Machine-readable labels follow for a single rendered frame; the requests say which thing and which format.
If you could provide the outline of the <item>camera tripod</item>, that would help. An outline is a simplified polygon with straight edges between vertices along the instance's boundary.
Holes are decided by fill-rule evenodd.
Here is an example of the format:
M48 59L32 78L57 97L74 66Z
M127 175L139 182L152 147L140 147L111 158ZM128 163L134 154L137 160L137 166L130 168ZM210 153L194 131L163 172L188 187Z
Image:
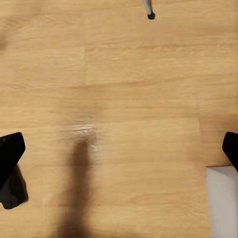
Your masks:
M142 1L143 1L143 4L144 4L145 8L146 8L148 18L149 19L155 18L155 13L150 8L148 1L147 0L142 0Z

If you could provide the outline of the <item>digital camera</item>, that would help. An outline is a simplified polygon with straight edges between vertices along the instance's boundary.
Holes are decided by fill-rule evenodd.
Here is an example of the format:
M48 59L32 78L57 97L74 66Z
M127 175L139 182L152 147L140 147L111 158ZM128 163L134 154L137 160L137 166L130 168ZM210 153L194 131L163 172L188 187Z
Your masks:
M0 203L5 209L13 209L26 201L25 192L17 168L13 169L0 191Z

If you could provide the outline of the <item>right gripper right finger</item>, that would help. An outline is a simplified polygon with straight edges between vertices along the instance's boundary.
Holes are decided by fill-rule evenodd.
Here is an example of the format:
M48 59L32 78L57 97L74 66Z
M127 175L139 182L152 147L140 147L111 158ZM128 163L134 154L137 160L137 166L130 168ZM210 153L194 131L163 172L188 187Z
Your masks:
M238 172L238 134L227 132L222 149Z

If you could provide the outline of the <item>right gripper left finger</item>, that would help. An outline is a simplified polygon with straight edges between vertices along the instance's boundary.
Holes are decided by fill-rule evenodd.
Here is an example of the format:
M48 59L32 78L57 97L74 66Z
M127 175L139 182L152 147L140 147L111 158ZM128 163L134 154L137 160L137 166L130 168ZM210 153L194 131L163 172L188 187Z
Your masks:
M25 151L21 132L0 137L0 191Z

